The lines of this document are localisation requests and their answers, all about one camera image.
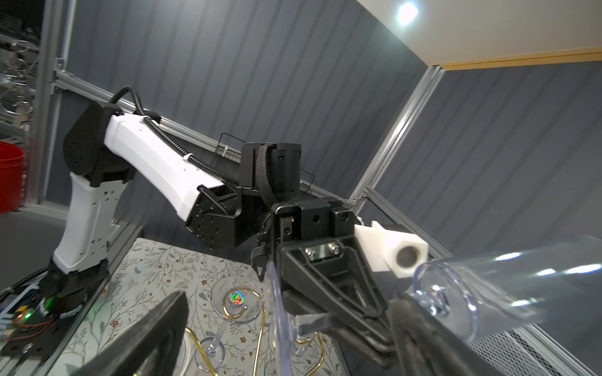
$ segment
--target transparent plastic cup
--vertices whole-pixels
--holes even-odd
[[[422,264],[413,297],[465,341],[570,315],[599,314],[602,240],[581,236]]]

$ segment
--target floral tablecloth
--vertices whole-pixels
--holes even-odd
[[[258,287],[262,297],[267,292],[267,284],[260,283],[248,265],[148,239],[137,239],[49,375],[71,374],[107,347],[124,328],[144,316],[173,291],[186,292],[188,326],[197,337],[202,339],[213,336],[223,319],[215,313],[208,301],[209,292],[218,279],[226,276],[247,278]],[[270,317],[267,318],[266,325],[269,323]],[[253,374],[260,326],[261,317],[249,324],[229,326],[222,340],[226,358],[218,369],[220,375]],[[261,344],[259,376],[264,375],[265,364],[274,357],[269,337],[266,333]],[[324,341],[325,355],[323,365],[316,374],[343,376],[341,360],[332,339],[323,334],[320,337]],[[293,357],[294,373],[305,375],[319,358],[320,345],[317,341],[312,341],[302,357]],[[205,375],[198,369],[192,374]]]

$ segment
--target light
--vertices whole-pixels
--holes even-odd
[[[418,14],[418,8],[411,2],[407,2],[399,7],[399,11],[397,12],[397,20],[403,26],[412,22],[414,17]]]
[[[520,307],[520,306],[526,306],[527,304],[530,304],[531,302],[529,300],[517,300],[517,301],[513,301],[512,304],[510,304],[512,307]]]
[[[503,254],[501,256],[497,256],[495,258],[495,260],[496,261],[509,260],[509,259],[514,259],[514,258],[516,258],[516,257],[518,257],[520,255],[521,254],[518,253],[518,252],[506,253],[506,254]]]
[[[591,273],[593,271],[602,269],[602,265],[600,264],[591,264],[591,265],[581,265],[580,267],[570,268],[565,271],[566,274],[575,274],[575,273]]]
[[[556,270],[554,270],[554,269],[544,269],[544,270],[538,271],[536,274],[538,276],[548,276],[548,275],[554,274],[554,273],[556,273]]]

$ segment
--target gray floor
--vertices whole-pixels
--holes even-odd
[[[64,221],[28,211],[0,214],[0,289],[48,266]]]

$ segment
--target wooden trim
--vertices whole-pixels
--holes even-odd
[[[581,63],[584,61],[602,61],[602,47],[565,49],[561,51],[538,52],[536,54],[514,55],[484,60],[455,61],[440,65],[445,70],[464,70],[539,64]]]

